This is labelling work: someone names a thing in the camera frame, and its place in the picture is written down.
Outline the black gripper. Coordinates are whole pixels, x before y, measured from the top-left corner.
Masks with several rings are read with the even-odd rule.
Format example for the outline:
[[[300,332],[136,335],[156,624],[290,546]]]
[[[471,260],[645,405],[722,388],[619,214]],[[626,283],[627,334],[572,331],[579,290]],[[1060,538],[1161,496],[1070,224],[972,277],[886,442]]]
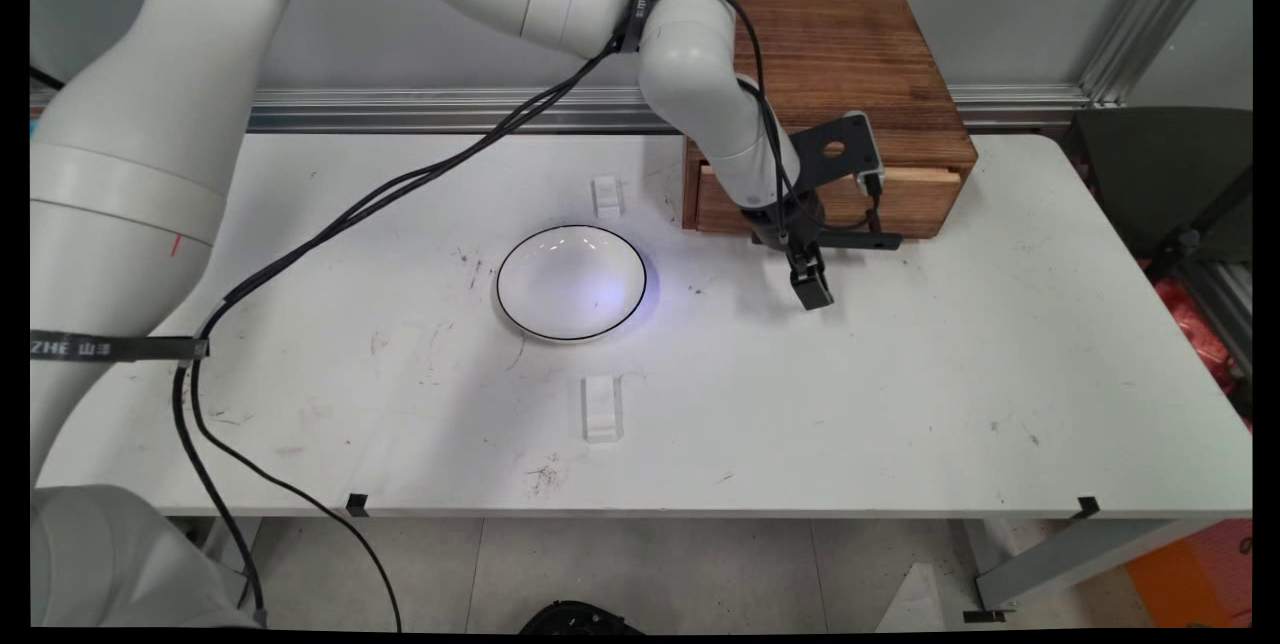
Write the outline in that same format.
[[[742,207],[742,216],[754,245],[786,251],[791,277],[796,278],[796,296],[805,311],[832,306],[835,298],[826,268],[820,266],[819,248],[826,207],[817,189],[792,192],[781,207]]]

